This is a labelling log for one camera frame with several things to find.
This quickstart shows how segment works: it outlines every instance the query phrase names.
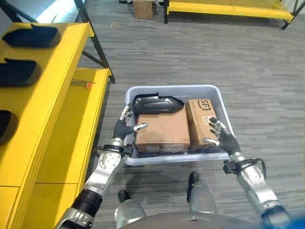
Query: gray carpet floor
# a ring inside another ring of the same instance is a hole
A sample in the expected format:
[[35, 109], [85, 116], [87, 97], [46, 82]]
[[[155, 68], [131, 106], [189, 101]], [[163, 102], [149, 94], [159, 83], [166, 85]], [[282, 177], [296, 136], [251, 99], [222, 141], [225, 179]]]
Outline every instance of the gray carpet floor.
[[[161, 7], [153, 20], [140, 20], [132, 5], [116, 0], [87, 0], [86, 9], [117, 81], [108, 84], [95, 146], [109, 142], [130, 87], [214, 84], [241, 149], [266, 161], [267, 182], [287, 210], [293, 216], [305, 213], [305, 18], [282, 31], [282, 21], [188, 13], [171, 14], [165, 25]], [[94, 53], [91, 41], [86, 50]], [[79, 66], [98, 67], [86, 57]], [[88, 175], [95, 163], [92, 155]], [[147, 215], [188, 211], [191, 171], [210, 186], [219, 213], [258, 222], [235, 176], [225, 175], [222, 166], [222, 161], [125, 166], [92, 228], [115, 228], [122, 188]]]

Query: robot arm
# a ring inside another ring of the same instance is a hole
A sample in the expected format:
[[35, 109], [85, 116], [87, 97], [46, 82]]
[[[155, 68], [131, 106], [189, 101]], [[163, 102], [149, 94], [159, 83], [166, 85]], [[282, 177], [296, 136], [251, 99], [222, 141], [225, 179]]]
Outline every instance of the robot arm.
[[[265, 165], [263, 160], [246, 159], [241, 153], [239, 144], [235, 137], [230, 134], [225, 125], [216, 118], [210, 119], [211, 130], [219, 141], [209, 138], [205, 142], [219, 146], [230, 156], [230, 161], [224, 161], [224, 171], [226, 174], [236, 174], [237, 181], [244, 189], [250, 203], [255, 211], [261, 216], [263, 223], [275, 228], [281, 228], [291, 222], [289, 214], [283, 208], [274, 191], [265, 181]], [[262, 161], [263, 172], [256, 166], [258, 161]]]
[[121, 157], [124, 155], [124, 138], [148, 126], [148, 124], [127, 126], [126, 123], [131, 115], [130, 107], [124, 107], [120, 118], [115, 124], [110, 144], [104, 146], [96, 169], [84, 184], [82, 191], [71, 207], [64, 212], [55, 229], [65, 227], [91, 228], [93, 219], [109, 191], [114, 175], [122, 165]]

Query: small cardboard box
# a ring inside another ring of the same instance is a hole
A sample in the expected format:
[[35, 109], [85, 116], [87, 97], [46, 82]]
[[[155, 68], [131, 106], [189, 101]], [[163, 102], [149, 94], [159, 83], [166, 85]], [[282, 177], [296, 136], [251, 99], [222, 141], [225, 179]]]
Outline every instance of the small cardboard box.
[[141, 114], [140, 123], [148, 123], [148, 127], [137, 132], [139, 153], [176, 153], [190, 145], [185, 106], [174, 114]]
[[203, 142], [208, 137], [217, 140], [211, 133], [212, 127], [209, 126], [209, 119], [215, 117], [213, 105], [209, 99], [191, 99], [186, 105], [187, 121], [189, 124], [191, 149], [205, 149], [211, 147], [210, 144]]
[[134, 17], [139, 19], [153, 19], [152, 0], [133, 0]]

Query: yellow metal rack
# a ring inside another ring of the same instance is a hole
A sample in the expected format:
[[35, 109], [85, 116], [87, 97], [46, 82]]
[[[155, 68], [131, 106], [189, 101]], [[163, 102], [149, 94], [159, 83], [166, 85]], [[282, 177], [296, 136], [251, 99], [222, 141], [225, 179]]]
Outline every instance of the yellow metal rack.
[[[0, 145], [0, 228], [51, 228], [73, 202], [112, 74], [109, 68], [76, 69], [87, 38], [94, 36], [89, 23], [47, 25], [61, 34], [54, 48], [15, 48], [0, 41], [0, 62], [34, 60], [41, 67], [35, 84], [0, 89], [0, 110], [19, 118], [13, 138]], [[9, 31], [30, 26], [14, 23]], [[71, 84], [72, 78], [94, 83], [88, 89]]]
[[164, 23], [168, 22], [169, 13], [176, 11], [283, 19], [286, 21], [285, 29], [299, 13], [298, 10], [294, 13], [288, 11], [280, 0], [164, 0], [163, 6]]

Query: white plastic bin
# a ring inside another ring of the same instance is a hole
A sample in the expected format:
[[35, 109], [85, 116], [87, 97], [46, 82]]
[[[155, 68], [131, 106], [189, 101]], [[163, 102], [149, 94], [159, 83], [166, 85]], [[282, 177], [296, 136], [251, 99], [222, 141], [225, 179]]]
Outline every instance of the white plastic bin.
[[[153, 94], [159, 93], [159, 96], [174, 96], [182, 100], [185, 104], [189, 99], [210, 99], [213, 108], [216, 112], [217, 118], [222, 121], [229, 131], [234, 135], [227, 112], [224, 107], [222, 97], [219, 89], [214, 85], [179, 85], [179, 86], [136, 86], [130, 88], [126, 92], [125, 103], [129, 104], [139, 94]], [[134, 117], [128, 121], [128, 125], [135, 125]], [[124, 143], [134, 145], [134, 135], [126, 137]], [[137, 149], [133, 148], [131, 157], [124, 157], [123, 161], [132, 166], [171, 163], [171, 162], [185, 162], [185, 161], [199, 161], [199, 160], [217, 160], [228, 159], [228, 154], [221, 151], [219, 148], [201, 151], [199, 153], [184, 153], [184, 154], [139, 154]]]

